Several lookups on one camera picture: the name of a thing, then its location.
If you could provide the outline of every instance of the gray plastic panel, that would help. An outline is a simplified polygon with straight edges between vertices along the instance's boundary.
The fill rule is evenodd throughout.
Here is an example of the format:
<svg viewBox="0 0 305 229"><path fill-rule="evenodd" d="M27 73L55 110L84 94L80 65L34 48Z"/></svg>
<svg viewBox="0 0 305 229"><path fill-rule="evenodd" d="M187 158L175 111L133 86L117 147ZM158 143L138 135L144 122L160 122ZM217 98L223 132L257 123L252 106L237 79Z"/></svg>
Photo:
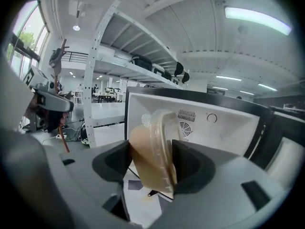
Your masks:
<svg viewBox="0 0 305 229"><path fill-rule="evenodd" d="M205 146L181 143L212 159L216 173L212 181L200 192L176 195L151 228L220 229L234 224L237 226L238 222L256 213L255 207L241 187L242 183L251 180L255 180L272 199L286 195L278 182L244 157ZM257 223L261 221L262 217L257 218Z"/></svg>
<svg viewBox="0 0 305 229"><path fill-rule="evenodd" d="M71 209L76 228L132 228L132 225L102 208L111 194L121 189L117 183L101 179L92 169L92 160L98 154L122 144L124 141L61 154L61 157L52 148L45 148L54 181ZM64 166L61 158L75 162Z"/></svg>

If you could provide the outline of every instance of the black bag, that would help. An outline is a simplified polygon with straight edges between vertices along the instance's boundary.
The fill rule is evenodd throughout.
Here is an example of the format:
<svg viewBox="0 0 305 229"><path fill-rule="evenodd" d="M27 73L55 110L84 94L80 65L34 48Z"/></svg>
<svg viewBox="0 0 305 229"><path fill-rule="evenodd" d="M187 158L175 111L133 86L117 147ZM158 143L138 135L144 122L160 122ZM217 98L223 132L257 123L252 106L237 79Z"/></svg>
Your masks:
<svg viewBox="0 0 305 229"><path fill-rule="evenodd" d="M152 62L148 58L145 58L144 56L136 54L132 57L132 59L130 59L130 62L148 71L152 71L152 66L153 66Z"/></svg>
<svg viewBox="0 0 305 229"><path fill-rule="evenodd" d="M184 67L182 66L182 64L177 62L177 66L176 66L176 70L175 70L174 76L176 77L176 76L182 74L183 70L184 70Z"/></svg>
<svg viewBox="0 0 305 229"><path fill-rule="evenodd" d="M165 71L164 72L164 78L171 81L172 80L171 73L169 73L168 71Z"/></svg>
<svg viewBox="0 0 305 229"><path fill-rule="evenodd" d="M189 73L185 72L183 78L182 78L182 83L187 82L190 79Z"/></svg>

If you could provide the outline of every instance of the black panel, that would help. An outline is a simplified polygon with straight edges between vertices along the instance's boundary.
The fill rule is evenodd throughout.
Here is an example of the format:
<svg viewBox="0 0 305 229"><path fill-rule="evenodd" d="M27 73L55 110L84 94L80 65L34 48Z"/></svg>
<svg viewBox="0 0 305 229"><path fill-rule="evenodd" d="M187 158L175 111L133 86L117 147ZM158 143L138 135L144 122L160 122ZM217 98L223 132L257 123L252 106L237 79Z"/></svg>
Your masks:
<svg viewBox="0 0 305 229"><path fill-rule="evenodd" d="M62 163L63 163L65 166L70 165L70 164L72 164L72 163L74 163L74 162L75 162L75 160L74 160L74 159L71 159L71 158L68 158L68 159L65 159L65 160L62 161Z"/></svg>
<svg viewBox="0 0 305 229"><path fill-rule="evenodd" d="M92 168L104 180L118 182L123 186L123 178L131 162L129 143L124 142L96 156Z"/></svg>
<svg viewBox="0 0 305 229"><path fill-rule="evenodd" d="M271 124L264 131L250 160L260 168L266 169L276 154L283 137L305 146L304 133L304 123L274 114Z"/></svg>
<svg viewBox="0 0 305 229"><path fill-rule="evenodd" d="M96 156L92 161L92 168L104 180L117 182L123 188L123 178L131 162L129 142L124 142ZM109 198L103 208L130 221L123 192Z"/></svg>
<svg viewBox="0 0 305 229"><path fill-rule="evenodd" d="M174 195L199 192L215 175L214 162L186 144L173 140L173 164L178 182Z"/></svg>
<svg viewBox="0 0 305 229"><path fill-rule="evenodd" d="M247 101L240 101L239 99L234 99L230 97L216 96L206 93L179 90L179 89L128 87L126 91L126 103L125 103L125 140L127 140L127 125L128 125L127 114L128 114L129 93L149 94L149 95L156 95L162 97L183 99L183 100L199 102L204 104L211 104L224 108L234 109L237 111L242 111L260 117L252 141L244 155L244 157L246 158L248 158L251 155L258 141L258 138L261 135L264 124L267 125L270 122L272 116L272 111L267 107L258 104L253 104Z"/></svg>
<svg viewBox="0 0 305 229"><path fill-rule="evenodd" d="M283 113L286 115L294 116L296 118L305 120L305 115L303 113L299 113L299 112L288 110L288 109L282 109L282 108L274 107L274 106L270 106L270 109L275 112L280 112L280 113Z"/></svg>
<svg viewBox="0 0 305 229"><path fill-rule="evenodd" d="M260 210L270 201L269 196L257 184L256 181L246 182L243 183L241 186L248 195L256 210Z"/></svg>

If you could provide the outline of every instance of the beige plastic cup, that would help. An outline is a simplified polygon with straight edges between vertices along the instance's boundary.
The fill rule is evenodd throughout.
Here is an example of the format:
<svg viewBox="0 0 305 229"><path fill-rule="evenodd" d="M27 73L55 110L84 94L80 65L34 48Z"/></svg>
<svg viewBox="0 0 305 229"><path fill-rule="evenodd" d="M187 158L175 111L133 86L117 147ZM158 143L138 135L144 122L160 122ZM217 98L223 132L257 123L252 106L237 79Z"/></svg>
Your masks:
<svg viewBox="0 0 305 229"><path fill-rule="evenodd" d="M173 193L177 176L173 165L172 140L182 140L176 114L169 110L155 111L142 118L143 125L130 134L131 154L143 186Z"/></svg>

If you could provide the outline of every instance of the shelf upright post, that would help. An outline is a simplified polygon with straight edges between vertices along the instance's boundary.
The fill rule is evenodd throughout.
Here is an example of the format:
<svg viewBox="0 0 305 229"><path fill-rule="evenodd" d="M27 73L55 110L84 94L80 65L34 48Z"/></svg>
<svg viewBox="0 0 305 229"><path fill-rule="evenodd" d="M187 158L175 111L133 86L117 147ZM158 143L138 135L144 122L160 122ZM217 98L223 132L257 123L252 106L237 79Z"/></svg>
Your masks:
<svg viewBox="0 0 305 229"><path fill-rule="evenodd" d="M95 61L97 58L97 49L101 43L102 37L106 30L106 27L111 20L113 14L115 13L120 1L115 0L112 5L108 8L107 12L103 16L95 34L94 39L91 44L90 52L88 55L88 60L86 63L85 76L83 81L83 111L84 119L86 124L86 132L89 141L90 148L96 147L94 129L93 129L93 119L92 119L92 108L91 108L91 88L92 88L92 77L93 70L95 66Z"/></svg>

